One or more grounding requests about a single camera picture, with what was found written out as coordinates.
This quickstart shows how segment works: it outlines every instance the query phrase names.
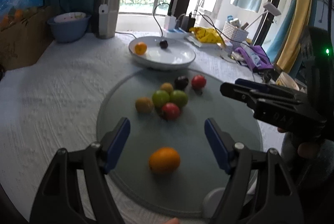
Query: screw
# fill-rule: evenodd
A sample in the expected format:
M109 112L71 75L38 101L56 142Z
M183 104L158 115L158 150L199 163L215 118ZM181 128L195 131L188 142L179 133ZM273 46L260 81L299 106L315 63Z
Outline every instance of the screw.
M57 152L59 155L63 155L66 153L66 150L64 148L60 148Z
M91 144L91 147L92 148L99 148L101 146L101 144L99 143L99 142L93 142L92 144Z
M245 147L245 145L244 145L243 143L241 143L241 142L236 142L236 143L234 144L234 147L235 147L236 149L243 149L243 148Z
M270 148L269 149L269 152L273 155L277 155L278 154L278 151L275 149L275 148Z

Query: round placemat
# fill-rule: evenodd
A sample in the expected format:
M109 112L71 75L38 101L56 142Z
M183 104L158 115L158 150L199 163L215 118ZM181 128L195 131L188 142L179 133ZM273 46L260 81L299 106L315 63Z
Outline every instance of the round placemat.
M189 85L188 104L176 121L165 121L155 111L138 114L135 101L150 97L161 84L176 77L202 74L207 83L198 95ZM106 96L97 118L97 140L114 129L121 117L131 123L131 132L116 168L109 173L115 184L140 205L177 217L200 217L205 196L225 187L229 176L219 169L204 134L204 121L213 117L222 131L248 148L262 150L262 136L251 110L221 95L222 82L194 70L159 72L142 70L122 80ZM172 147L181 157L179 168L170 175L156 176L148 166L150 155L161 147Z

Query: purple cloth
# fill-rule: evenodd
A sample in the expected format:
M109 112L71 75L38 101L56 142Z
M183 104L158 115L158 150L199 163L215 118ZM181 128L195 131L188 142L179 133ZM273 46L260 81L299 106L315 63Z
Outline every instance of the purple cloth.
M253 60L248 56L243 48L236 48L235 52L240 53L243 56L243 58L246 60L248 67L252 69L253 72L258 72L265 69L273 69L273 66L270 63L268 56L266 55L265 51L262 49L261 46L251 46L251 48L260 58L261 65L259 67L254 64Z

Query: yellow plastic bag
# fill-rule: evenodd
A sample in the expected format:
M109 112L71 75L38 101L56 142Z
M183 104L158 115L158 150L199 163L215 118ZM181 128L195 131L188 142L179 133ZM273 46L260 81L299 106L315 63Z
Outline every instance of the yellow plastic bag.
M189 29L201 43L224 43L214 28L193 27Z

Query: white tablecloth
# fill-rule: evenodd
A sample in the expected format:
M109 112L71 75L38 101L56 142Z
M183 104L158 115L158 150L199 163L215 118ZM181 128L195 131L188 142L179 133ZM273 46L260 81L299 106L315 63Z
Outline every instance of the white tablecloth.
M35 65L9 71L0 82L0 183L26 219L57 149L79 150L95 141L104 97L120 80L141 69L131 60L131 40L124 34L108 40L86 34L74 43L52 43ZM249 69L222 60L214 50L192 48L196 59L191 68L227 82L253 79ZM280 150L283 135L268 124L259 124L264 150ZM135 204L107 180L127 223L160 224L168 219ZM82 176L79 181L85 211L93 217Z

